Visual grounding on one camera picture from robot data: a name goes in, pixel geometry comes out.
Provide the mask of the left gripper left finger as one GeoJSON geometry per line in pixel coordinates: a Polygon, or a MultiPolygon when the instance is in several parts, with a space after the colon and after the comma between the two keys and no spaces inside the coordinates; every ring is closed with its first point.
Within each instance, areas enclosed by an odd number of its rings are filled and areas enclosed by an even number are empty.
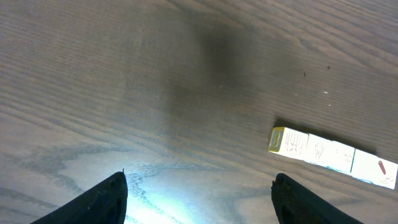
{"type": "Polygon", "coordinates": [[[116,172],[32,224],[123,224],[127,195],[126,176],[116,172]]]}

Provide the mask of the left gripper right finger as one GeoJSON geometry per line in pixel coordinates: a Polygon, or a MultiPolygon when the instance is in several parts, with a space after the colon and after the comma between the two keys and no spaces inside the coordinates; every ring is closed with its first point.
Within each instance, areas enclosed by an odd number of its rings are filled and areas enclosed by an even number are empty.
{"type": "Polygon", "coordinates": [[[272,181],[271,199],[280,224],[360,224],[284,173],[272,181]]]}

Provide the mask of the green edged wooden block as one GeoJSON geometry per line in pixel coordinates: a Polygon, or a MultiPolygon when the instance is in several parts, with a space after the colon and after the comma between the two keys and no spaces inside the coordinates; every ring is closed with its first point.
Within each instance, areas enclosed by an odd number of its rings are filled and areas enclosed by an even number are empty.
{"type": "Polygon", "coordinates": [[[331,167],[333,162],[331,144],[331,140],[309,134],[307,146],[303,152],[304,161],[322,167],[331,167]]]}

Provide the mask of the yellow edged bug block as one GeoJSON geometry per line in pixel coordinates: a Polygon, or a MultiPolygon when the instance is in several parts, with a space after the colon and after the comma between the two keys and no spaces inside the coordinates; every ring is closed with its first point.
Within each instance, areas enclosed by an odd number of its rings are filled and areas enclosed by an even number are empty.
{"type": "Polygon", "coordinates": [[[286,127],[276,127],[271,131],[268,151],[292,159],[303,159],[307,148],[308,134],[286,127]]]}

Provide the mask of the red spiral wooden block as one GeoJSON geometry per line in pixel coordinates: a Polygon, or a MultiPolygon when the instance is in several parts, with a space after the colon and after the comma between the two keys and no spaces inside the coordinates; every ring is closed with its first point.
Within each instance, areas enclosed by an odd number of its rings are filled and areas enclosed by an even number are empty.
{"type": "Polygon", "coordinates": [[[346,144],[331,142],[331,163],[329,167],[338,172],[349,174],[353,164],[355,148],[346,144]]]}

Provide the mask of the yellow face wooden block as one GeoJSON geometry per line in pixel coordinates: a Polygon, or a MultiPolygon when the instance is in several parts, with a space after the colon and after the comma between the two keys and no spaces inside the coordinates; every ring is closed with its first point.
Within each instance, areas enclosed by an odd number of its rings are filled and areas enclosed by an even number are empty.
{"type": "Polygon", "coordinates": [[[397,164],[356,149],[350,175],[363,182],[394,190],[397,164]]]}

